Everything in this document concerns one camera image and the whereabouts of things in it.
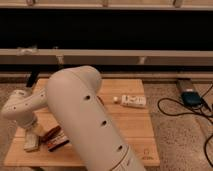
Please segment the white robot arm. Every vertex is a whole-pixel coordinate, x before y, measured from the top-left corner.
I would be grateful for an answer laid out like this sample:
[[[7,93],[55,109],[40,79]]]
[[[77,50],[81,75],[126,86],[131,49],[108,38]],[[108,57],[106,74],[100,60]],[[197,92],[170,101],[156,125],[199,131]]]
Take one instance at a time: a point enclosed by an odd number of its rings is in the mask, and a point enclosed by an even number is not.
[[[1,115],[30,128],[37,121],[34,112],[47,107],[88,171],[146,171],[98,99],[101,82],[91,66],[62,69],[30,96],[13,91]]]

